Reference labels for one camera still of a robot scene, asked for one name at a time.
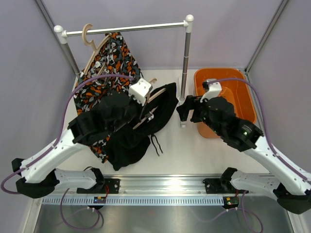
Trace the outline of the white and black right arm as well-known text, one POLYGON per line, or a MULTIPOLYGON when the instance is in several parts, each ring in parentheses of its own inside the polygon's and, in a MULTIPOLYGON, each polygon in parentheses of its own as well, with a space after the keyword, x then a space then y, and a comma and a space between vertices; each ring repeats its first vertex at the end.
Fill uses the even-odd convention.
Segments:
POLYGON ((224 192, 230 193, 234 189, 256 192, 298 215, 310 210, 311 174, 273 147, 255 124, 236 117, 233 104, 225 98, 207 100, 201 96, 187 96, 176 110, 181 121, 186 121, 189 112, 193 111, 191 122, 206 124, 228 146, 255 159, 273 175, 270 179, 229 167, 220 180, 224 192))

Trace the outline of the black shorts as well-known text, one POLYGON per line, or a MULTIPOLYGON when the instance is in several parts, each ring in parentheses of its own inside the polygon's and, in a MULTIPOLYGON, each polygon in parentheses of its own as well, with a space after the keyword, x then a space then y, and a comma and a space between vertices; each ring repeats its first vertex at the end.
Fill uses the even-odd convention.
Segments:
POLYGON ((148 147, 154 144, 155 133, 163 129, 171 119, 178 104, 177 85, 176 83, 166 84, 155 89, 152 95, 163 88, 166 90, 147 104, 143 112, 147 114, 154 110, 152 120, 146 120, 134 129, 138 124, 134 119, 113 133, 106 143, 105 152, 115 171, 138 162, 145 155, 148 147))

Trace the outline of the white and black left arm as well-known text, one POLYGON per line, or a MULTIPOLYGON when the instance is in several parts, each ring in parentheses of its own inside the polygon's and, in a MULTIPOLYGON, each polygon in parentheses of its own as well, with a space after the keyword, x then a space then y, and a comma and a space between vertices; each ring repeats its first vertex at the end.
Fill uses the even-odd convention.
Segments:
POLYGON ((17 192, 33 199, 54 190, 75 188, 79 193, 100 193, 105 179, 98 168, 85 171, 58 169, 72 155, 106 138, 130 122, 142 110, 146 98, 139 94, 111 92, 89 111, 79 114, 56 139, 29 159, 14 159, 12 167, 21 178, 17 192))

